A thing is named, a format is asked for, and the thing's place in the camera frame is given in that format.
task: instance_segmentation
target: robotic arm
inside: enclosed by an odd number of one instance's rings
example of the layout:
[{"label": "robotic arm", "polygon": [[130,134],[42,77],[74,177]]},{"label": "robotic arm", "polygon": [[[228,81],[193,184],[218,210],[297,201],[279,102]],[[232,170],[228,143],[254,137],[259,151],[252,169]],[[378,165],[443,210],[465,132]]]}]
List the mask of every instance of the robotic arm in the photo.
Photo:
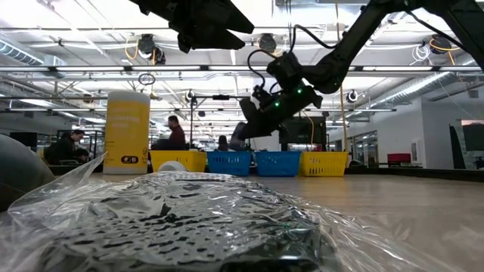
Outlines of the robotic arm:
[{"label": "robotic arm", "polygon": [[[479,66],[484,69],[484,12],[475,0],[370,0],[352,28],[343,36],[335,49],[324,56],[314,66],[301,66],[292,51],[273,60],[267,67],[267,73],[274,76],[283,91],[269,95],[264,86],[254,88],[253,97],[259,101],[256,109],[250,99],[240,102],[247,118],[247,125],[240,133],[240,138],[254,138],[270,135],[280,124],[294,114],[313,103],[321,106],[321,98],[316,91],[333,94],[340,88],[351,62],[371,37],[383,18],[390,13],[425,8],[445,20],[463,45],[462,49],[471,54]],[[311,86],[304,86],[306,79]]]}]

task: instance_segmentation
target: clear plastic wrap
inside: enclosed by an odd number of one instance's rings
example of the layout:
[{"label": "clear plastic wrap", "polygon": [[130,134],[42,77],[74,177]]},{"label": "clear plastic wrap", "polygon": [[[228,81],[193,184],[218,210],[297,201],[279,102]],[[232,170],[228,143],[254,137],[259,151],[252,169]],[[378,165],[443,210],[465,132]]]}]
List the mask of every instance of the clear plastic wrap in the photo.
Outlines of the clear plastic wrap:
[{"label": "clear plastic wrap", "polygon": [[255,182],[188,172],[90,181],[101,160],[11,206],[0,271],[459,271]]}]

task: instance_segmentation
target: white object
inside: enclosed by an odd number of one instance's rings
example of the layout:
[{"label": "white object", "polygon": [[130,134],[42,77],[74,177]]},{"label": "white object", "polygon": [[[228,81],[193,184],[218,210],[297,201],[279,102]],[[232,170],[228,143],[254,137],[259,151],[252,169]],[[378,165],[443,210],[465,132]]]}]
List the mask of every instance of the white object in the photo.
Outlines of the white object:
[{"label": "white object", "polygon": [[187,169],[180,162],[165,162],[159,168],[159,172],[163,171],[187,171]]}]

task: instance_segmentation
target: yellow container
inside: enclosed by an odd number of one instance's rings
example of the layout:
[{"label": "yellow container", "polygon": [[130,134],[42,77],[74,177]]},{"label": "yellow container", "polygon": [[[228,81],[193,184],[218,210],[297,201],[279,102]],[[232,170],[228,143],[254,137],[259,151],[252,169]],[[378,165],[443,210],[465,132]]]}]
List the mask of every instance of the yellow container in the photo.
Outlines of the yellow container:
[{"label": "yellow container", "polygon": [[342,177],[348,152],[302,152],[299,174],[306,177]]},{"label": "yellow container", "polygon": [[158,168],[165,162],[180,162],[190,172],[204,172],[206,165],[206,153],[198,151],[162,151],[152,150],[151,165],[153,171],[158,171]]}]

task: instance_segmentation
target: black cable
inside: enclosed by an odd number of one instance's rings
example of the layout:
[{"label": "black cable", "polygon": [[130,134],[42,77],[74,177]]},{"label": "black cable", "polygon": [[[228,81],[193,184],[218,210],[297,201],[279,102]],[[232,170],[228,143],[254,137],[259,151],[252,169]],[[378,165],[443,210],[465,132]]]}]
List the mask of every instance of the black cable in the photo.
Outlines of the black cable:
[{"label": "black cable", "polygon": [[269,89],[269,94],[272,94],[272,90],[274,89],[274,87],[275,87],[277,84],[279,84],[279,83],[277,83],[277,82],[276,82],[276,83],[272,84],[271,88]]},{"label": "black cable", "polygon": [[415,14],[413,14],[411,11],[407,11],[407,14],[412,16],[418,23],[422,24],[423,26],[425,26],[426,28],[436,32],[437,34],[441,35],[442,37],[446,38],[447,40],[449,40],[450,42],[452,42],[453,44],[457,45],[458,47],[460,47],[462,50],[464,51],[467,51],[466,48],[460,43],[458,42],[456,39],[452,38],[451,36],[445,34],[444,32],[438,30],[437,28],[429,25],[428,23],[420,20]]},{"label": "black cable", "polygon": [[264,76],[263,76],[261,73],[259,73],[259,72],[255,71],[255,70],[252,68],[252,66],[250,65],[250,58],[251,58],[251,57],[252,57],[252,56],[253,56],[255,53],[257,53],[257,52],[262,52],[262,53],[264,53],[264,54],[268,55],[269,57],[272,57],[273,59],[275,59],[276,57],[272,56],[272,55],[271,55],[271,54],[269,54],[267,51],[264,51],[264,50],[262,50],[262,49],[257,49],[257,50],[252,51],[252,52],[249,54],[249,57],[247,57],[247,66],[249,67],[249,70],[251,70],[251,71],[252,71],[253,73],[255,73],[256,75],[260,76],[260,78],[262,79],[262,84],[260,85],[260,88],[264,88],[264,85],[265,85],[265,77],[264,77]]},{"label": "black cable", "polygon": [[318,37],[316,37],[316,35],[312,34],[311,31],[309,31],[308,29],[306,29],[304,26],[295,24],[294,27],[293,27],[293,42],[290,45],[289,52],[292,52],[293,49],[294,49],[294,46],[296,45],[296,29],[301,29],[306,34],[308,34],[312,39],[314,39],[319,45],[321,45],[322,47],[324,47],[326,49],[335,49],[336,46],[338,46],[338,44],[328,45],[327,43],[323,42]]}]

